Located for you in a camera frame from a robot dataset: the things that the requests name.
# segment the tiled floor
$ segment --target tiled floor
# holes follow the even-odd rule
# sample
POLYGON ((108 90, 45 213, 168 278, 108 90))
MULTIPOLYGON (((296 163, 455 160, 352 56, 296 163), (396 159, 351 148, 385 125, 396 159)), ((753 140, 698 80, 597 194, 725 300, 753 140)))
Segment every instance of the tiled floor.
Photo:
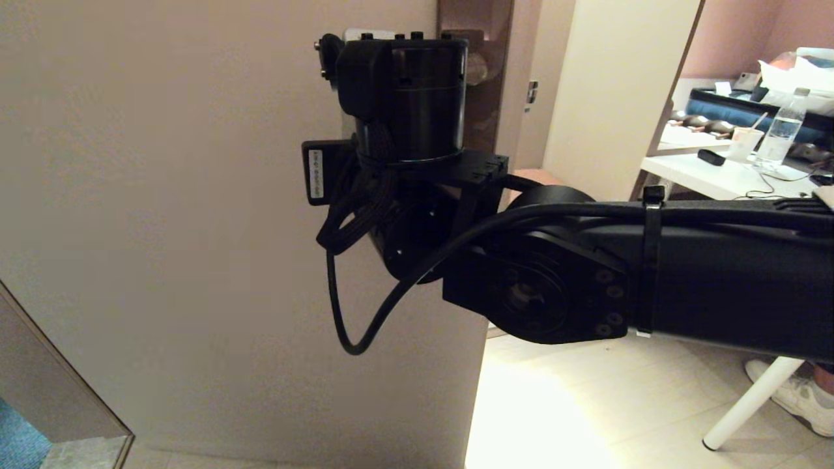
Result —
POLYGON ((169 451, 156 451, 134 444, 123 469, 303 469, 280 466, 275 462, 195 456, 169 451))
POLYGON ((50 448, 41 469, 113 469, 126 436, 65 441, 50 448))
MULTIPOLYGON (((722 448, 701 438, 750 386, 751 354, 660 338, 489 339, 468 469, 832 469, 834 441, 767 402, 722 448)), ((282 469, 134 445, 125 469, 282 469)))

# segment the shoe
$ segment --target shoe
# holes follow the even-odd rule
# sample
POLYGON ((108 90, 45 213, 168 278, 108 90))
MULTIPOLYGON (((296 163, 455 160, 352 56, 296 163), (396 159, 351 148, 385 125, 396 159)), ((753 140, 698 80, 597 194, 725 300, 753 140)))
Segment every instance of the shoe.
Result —
MULTIPOLYGON (((755 383, 768 367, 764 361, 751 360, 744 364, 744 371, 755 383)), ((811 380, 791 376, 779 386, 771 399, 810 426, 817 435, 829 438, 834 436, 834 409, 826 409, 816 400, 811 380)))

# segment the carpet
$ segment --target carpet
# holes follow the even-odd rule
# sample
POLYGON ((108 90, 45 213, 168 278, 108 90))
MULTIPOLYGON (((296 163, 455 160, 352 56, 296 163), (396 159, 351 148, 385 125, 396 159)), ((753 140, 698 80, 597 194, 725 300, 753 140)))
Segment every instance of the carpet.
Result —
POLYGON ((38 469, 52 443, 0 399, 0 467, 38 469))

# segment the screw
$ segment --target screw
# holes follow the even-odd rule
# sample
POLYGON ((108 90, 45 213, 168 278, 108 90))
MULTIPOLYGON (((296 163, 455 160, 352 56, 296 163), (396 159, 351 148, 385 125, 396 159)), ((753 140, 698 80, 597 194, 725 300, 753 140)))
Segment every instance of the screw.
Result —
POLYGON ((504 280, 506 280, 507 283, 510 285, 517 283, 519 280, 518 270, 508 269, 506 272, 504 272, 504 280))
POLYGON ((607 337, 611 335, 611 326, 607 324, 598 324, 594 329, 597 335, 602 335, 603 337, 607 337))
POLYGON ((614 279, 614 274, 608 269, 599 269, 596 271, 594 278, 601 284, 609 284, 614 279))
POLYGON ((614 298, 618 300, 623 297, 625 291, 623 291, 622 287, 619 285, 611 285, 610 287, 605 289, 605 294, 609 296, 609 298, 614 298))
POLYGON ((608 313, 605 320, 611 325, 620 325, 623 323, 623 317, 620 313, 608 313))

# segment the wall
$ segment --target wall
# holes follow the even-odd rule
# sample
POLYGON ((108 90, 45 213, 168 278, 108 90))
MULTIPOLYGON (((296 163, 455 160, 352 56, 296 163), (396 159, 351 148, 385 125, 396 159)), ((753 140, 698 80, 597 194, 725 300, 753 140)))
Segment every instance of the wall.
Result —
POLYGON ((791 0, 784 2, 762 57, 771 60, 799 47, 834 48, 834 2, 791 0))
POLYGON ((628 200, 700 4, 577 0, 545 169, 595 199, 628 200))
POLYGON ((758 72, 756 60, 772 58, 766 45, 783 3, 794 2, 706 0, 681 77, 738 78, 758 72))
MULTIPOLYGON (((313 41, 435 2, 6 3, 0 278, 150 446, 462 467, 486 322, 409 293, 366 356, 331 323, 300 145, 340 136, 313 41)), ((356 338, 392 280, 339 258, 356 338)))
POLYGON ((530 70, 530 79, 539 81, 538 94, 521 120, 516 168, 540 168, 545 157, 575 3, 575 0, 544 0, 541 4, 530 70))

